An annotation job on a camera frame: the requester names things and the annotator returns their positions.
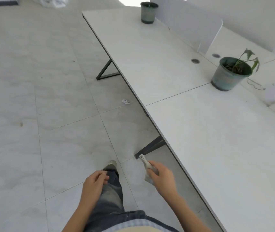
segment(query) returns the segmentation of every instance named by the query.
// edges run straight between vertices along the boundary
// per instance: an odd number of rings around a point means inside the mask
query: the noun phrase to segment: folded cloth
[[[157,175],[159,175],[159,171],[158,171],[158,169],[156,169],[154,166],[152,166],[151,163],[149,163],[149,162],[146,160],[146,158],[145,158],[145,156],[144,156],[143,154],[140,155],[140,159],[141,159],[141,161],[143,162],[144,167],[145,167],[145,169],[146,169],[145,181],[147,181],[147,182],[149,182],[150,184],[153,185],[153,184],[154,184],[154,183],[153,183],[153,180],[152,180],[151,177],[149,176],[149,174],[148,174],[148,172],[147,172],[147,169],[151,169],[151,170],[154,171],[155,174],[157,174]]]

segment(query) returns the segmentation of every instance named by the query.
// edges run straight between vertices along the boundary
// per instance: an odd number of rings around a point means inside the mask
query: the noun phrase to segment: person's left hand
[[[107,171],[95,171],[86,178],[81,192],[79,207],[91,207],[91,210],[93,210],[99,200],[103,185],[107,184],[107,180],[110,178],[106,174]]]

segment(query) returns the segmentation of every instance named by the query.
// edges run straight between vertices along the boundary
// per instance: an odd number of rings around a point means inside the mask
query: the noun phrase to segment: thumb
[[[147,169],[147,172],[153,181],[155,181],[159,177],[152,169]]]
[[[105,177],[106,177],[106,173],[101,173],[95,183],[100,185],[100,186],[103,186]]]

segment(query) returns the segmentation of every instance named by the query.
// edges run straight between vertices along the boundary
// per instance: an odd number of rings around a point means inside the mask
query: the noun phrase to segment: person's right arm
[[[151,169],[147,169],[148,174],[153,180],[158,193],[174,211],[183,230],[185,232],[211,232],[191,211],[186,201],[178,195],[172,171],[155,161],[150,160],[149,163],[158,169],[159,175],[156,175]]]

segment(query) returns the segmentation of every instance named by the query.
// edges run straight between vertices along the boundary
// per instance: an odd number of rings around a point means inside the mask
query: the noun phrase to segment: plastic bag
[[[48,8],[65,7],[69,0],[33,0]]]

